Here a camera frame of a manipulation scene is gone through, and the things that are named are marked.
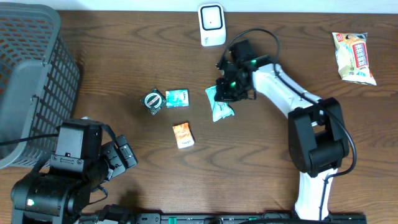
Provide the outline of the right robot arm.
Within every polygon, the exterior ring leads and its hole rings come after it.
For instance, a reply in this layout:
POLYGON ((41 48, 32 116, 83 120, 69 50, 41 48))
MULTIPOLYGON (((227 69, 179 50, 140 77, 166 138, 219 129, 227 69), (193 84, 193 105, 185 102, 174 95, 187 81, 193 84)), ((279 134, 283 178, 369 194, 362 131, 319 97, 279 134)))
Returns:
POLYGON ((258 56, 248 40, 229 48, 232 59, 217 65, 215 101, 246 100, 249 91, 267 97, 287 118, 288 150, 300 172, 299 219, 324 221, 333 175, 348 153, 348 138, 340 104, 309 93, 293 81, 269 55, 258 56))

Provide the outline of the white yellow chip bag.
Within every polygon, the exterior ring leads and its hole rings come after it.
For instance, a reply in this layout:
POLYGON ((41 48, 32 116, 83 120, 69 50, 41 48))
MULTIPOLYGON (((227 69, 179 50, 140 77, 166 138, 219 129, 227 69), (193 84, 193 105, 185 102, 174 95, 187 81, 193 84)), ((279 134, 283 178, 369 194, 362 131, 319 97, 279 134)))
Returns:
POLYGON ((376 86, 369 69, 368 33, 333 32, 338 73, 345 82, 376 86))

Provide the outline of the orange snack packet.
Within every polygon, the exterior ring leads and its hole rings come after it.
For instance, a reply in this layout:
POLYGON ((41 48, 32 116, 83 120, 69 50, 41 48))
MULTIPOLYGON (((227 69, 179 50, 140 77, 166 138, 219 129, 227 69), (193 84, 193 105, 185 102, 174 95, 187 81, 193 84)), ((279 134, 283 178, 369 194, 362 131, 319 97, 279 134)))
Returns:
POLYGON ((190 131, 189 123, 178 124, 173 127, 173 131, 179 149, 194 145, 195 141, 190 131))

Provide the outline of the teal white snack packet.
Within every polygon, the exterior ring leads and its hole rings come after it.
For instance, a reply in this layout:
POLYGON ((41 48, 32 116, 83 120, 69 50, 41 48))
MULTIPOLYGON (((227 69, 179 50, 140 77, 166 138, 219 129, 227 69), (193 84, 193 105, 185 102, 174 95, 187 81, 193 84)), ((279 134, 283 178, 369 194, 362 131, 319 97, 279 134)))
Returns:
POLYGON ((226 118, 228 116, 234 116, 234 111, 229 106, 229 104, 224 103, 224 102, 215 101, 215 95, 216 95, 216 87, 215 86, 211 86, 211 87, 207 88, 205 90, 205 92, 206 92, 209 102, 210 102, 213 122, 217 122, 218 120, 226 118))

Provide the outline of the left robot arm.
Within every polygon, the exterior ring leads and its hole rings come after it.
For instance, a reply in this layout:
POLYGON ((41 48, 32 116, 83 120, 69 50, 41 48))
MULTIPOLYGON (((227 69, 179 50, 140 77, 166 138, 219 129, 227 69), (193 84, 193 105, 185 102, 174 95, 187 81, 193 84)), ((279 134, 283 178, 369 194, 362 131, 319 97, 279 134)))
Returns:
POLYGON ((46 154, 12 188, 13 223, 75 223, 106 194, 105 182, 137 165, 125 136, 90 119, 68 119, 58 128, 55 152, 46 154))

